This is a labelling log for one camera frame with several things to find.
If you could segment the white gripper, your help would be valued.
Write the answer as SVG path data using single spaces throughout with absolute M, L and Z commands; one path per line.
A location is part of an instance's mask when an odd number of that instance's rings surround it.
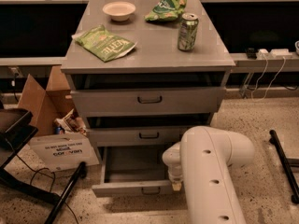
M 163 153 L 163 162 L 168 167 L 168 177 L 173 183 L 173 191 L 181 191 L 183 174 L 180 160 L 180 142 L 175 143 Z

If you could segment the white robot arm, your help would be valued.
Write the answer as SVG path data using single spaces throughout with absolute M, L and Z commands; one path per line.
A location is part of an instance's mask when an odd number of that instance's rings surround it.
M 190 128 L 163 154 L 173 189 L 185 191 L 192 224 L 246 224 L 228 168 L 253 158 L 244 134 L 206 126 Z

